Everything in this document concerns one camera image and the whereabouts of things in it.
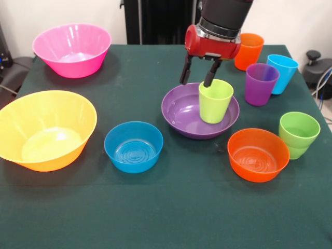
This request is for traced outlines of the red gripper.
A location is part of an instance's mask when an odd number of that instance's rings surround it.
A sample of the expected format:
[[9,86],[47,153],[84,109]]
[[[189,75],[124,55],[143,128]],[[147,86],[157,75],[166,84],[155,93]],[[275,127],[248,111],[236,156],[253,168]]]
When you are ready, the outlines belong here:
[[215,58],[203,82],[204,87],[210,87],[222,63],[221,60],[234,59],[240,47],[240,36],[235,39],[224,39],[204,32],[198,25],[190,25],[185,35],[187,55],[179,83],[182,85],[187,84],[190,76],[192,57]]

